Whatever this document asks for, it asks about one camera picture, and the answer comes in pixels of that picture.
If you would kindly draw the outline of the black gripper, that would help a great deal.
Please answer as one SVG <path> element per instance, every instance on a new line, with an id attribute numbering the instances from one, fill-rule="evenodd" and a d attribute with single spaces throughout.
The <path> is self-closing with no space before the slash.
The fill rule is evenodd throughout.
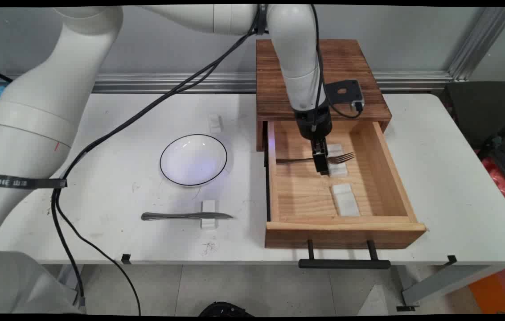
<path id="1" fill-rule="evenodd" d="M 294 111 L 300 134 L 311 142 L 313 161 L 320 175 L 329 175 L 326 155 L 326 136 L 332 131 L 332 119 L 328 106 L 309 111 Z"/>

